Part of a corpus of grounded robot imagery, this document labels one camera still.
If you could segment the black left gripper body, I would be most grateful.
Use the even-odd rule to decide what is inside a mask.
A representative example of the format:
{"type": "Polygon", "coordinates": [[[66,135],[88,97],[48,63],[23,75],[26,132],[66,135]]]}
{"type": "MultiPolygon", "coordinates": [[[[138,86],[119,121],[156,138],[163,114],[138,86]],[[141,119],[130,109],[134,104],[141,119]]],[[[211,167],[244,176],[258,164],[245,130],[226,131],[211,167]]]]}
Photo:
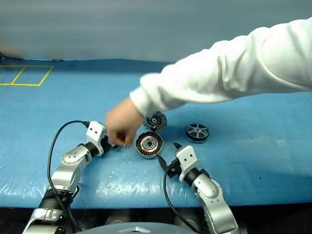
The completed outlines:
{"type": "Polygon", "coordinates": [[[108,140],[108,136],[105,135],[101,140],[100,140],[100,145],[103,149],[103,153],[106,153],[108,150],[110,149],[114,149],[115,148],[115,145],[110,143],[109,140],[108,140]]]}

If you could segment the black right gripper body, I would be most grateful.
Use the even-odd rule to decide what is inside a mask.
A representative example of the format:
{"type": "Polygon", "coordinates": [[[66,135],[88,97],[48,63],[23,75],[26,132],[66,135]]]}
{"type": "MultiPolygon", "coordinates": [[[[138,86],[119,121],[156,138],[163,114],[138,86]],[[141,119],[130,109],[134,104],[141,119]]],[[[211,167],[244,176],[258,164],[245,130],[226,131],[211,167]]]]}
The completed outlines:
{"type": "Polygon", "coordinates": [[[178,158],[174,159],[168,164],[167,176],[172,178],[174,176],[179,176],[181,174],[181,166],[178,158]]]}

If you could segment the motor housing with copper windings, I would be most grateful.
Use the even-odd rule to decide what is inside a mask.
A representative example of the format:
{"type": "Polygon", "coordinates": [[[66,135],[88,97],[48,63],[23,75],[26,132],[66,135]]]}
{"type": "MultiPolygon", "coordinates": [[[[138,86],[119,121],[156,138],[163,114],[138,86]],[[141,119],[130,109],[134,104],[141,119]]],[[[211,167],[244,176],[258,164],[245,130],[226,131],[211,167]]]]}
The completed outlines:
{"type": "Polygon", "coordinates": [[[155,132],[145,132],[136,138],[135,147],[143,158],[153,159],[161,152],[163,139],[155,132]]]}

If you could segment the black spoked rotor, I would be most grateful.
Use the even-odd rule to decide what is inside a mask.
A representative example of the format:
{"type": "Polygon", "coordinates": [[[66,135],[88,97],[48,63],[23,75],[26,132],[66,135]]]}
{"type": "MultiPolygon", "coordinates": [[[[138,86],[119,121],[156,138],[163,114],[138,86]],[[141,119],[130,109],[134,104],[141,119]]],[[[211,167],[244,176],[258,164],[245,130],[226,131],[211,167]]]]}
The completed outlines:
{"type": "Polygon", "coordinates": [[[186,128],[187,138],[195,143],[204,143],[207,141],[210,130],[199,123],[189,124],[186,128]]]}

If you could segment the silver motor lid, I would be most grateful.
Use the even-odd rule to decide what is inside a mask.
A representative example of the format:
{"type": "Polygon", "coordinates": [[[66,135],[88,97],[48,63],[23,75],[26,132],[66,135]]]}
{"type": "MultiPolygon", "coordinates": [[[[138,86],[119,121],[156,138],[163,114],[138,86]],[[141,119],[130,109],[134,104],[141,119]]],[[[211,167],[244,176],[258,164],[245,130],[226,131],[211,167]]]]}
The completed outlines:
{"type": "Polygon", "coordinates": [[[167,118],[162,112],[158,111],[151,117],[146,117],[143,126],[151,132],[162,131],[167,127],[167,118]]]}

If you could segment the person's bare hand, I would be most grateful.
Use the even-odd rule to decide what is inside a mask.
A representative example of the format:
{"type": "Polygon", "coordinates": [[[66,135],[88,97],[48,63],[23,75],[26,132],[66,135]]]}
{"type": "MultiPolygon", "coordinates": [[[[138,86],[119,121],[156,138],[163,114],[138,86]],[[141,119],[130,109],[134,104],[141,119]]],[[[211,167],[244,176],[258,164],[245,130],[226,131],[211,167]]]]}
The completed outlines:
{"type": "Polygon", "coordinates": [[[131,147],[142,120],[143,115],[132,100],[126,98],[106,116],[105,127],[109,141],[118,146],[131,147]]]}

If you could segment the blue foam table cover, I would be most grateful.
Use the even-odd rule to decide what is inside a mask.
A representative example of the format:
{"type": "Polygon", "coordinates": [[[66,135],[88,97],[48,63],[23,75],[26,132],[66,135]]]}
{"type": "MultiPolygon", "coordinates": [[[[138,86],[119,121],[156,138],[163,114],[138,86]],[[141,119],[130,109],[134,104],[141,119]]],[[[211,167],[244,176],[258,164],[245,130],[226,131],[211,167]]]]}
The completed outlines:
{"type": "MultiPolygon", "coordinates": [[[[70,122],[54,147],[51,168],[64,152],[86,140],[83,120],[103,121],[128,96],[142,74],[162,63],[30,61],[5,59],[1,65],[54,66],[40,87],[0,86],[0,207],[37,207],[47,182],[47,159],[61,125],[70,122]]],[[[48,68],[27,68],[16,83],[39,83],[48,68]]],[[[10,82],[20,68],[1,68],[10,82]]],[[[198,164],[216,180],[232,206],[312,202],[312,93],[261,95],[218,104],[188,104],[166,113],[161,132],[166,161],[173,142],[189,145],[186,127],[210,130],[193,143],[198,164]]],[[[82,173],[74,208],[166,207],[163,170],[135,148],[111,150],[82,173]]]]}

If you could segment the dark rounded shape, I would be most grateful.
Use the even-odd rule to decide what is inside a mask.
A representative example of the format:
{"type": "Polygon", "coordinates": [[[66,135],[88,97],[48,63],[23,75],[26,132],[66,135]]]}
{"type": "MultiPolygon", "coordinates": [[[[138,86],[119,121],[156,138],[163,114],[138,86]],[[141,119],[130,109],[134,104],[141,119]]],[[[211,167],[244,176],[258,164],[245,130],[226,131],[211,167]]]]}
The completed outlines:
{"type": "Polygon", "coordinates": [[[111,210],[105,221],[105,225],[127,223],[134,220],[134,215],[130,209],[111,210]]]}

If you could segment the grey robot torso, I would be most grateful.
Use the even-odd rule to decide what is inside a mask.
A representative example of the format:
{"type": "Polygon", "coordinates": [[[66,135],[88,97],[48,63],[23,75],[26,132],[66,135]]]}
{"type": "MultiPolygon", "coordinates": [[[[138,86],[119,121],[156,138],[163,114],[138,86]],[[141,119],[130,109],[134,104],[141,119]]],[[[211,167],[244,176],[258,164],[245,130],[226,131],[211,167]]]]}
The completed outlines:
{"type": "Polygon", "coordinates": [[[180,226],[158,222],[127,222],[103,225],[76,234],[197,234],[180,226]]]}

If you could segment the yellow tape double square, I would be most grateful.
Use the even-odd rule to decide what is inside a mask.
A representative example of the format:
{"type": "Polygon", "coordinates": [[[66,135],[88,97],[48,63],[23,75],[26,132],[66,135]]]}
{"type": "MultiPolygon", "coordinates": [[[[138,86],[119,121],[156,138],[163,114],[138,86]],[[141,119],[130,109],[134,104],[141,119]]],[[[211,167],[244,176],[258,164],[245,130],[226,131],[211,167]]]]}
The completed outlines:
{"type": "Polygon", "coordinates": [[[0,86],[29,86],[29,87],[40,87],[43,82],[46,80],[46,78],[50,75],[51,71],[53,70],[54,66],[49,65],[0,65],[1,68],[20,68],[20,71],[15,75],[15,77],[10,82],[0,82],[0,86]],[[41,78],[39,83],[16,83],[18,78],[21,76],[21,74],[27,69],[27,68],[48,68],[45,75],[41,78]]]}

